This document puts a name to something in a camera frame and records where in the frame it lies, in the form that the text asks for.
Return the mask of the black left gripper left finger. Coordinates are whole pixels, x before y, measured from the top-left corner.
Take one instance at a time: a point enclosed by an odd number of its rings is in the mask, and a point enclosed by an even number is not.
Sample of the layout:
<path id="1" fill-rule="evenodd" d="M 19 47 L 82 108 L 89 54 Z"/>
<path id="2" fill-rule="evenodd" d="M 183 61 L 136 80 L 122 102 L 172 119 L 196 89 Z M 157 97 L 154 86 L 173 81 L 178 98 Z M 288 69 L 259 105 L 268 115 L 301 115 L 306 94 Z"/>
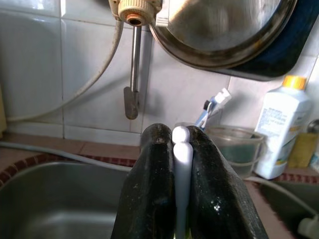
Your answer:
<path id="1" fill-rule="evenodd" d="M 124 181 L 111 238 L 171 239 L 176 221 L 171 129 L 155 123 L 141 136 L 140 155 Z"/>

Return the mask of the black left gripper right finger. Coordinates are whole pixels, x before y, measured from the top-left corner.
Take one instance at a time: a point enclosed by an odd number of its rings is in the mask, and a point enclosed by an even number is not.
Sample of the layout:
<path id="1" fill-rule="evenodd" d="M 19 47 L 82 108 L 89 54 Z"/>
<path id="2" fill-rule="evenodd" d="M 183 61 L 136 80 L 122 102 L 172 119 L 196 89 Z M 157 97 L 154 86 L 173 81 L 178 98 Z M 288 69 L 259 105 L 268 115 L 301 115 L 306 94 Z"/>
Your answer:
<path id="1" fill-rule="evenodd" d="M 266 239 L 268 235 L 243 180 L 214 142 L 188 126 L 193 147 L 189 226 L 194 239 Z"/>

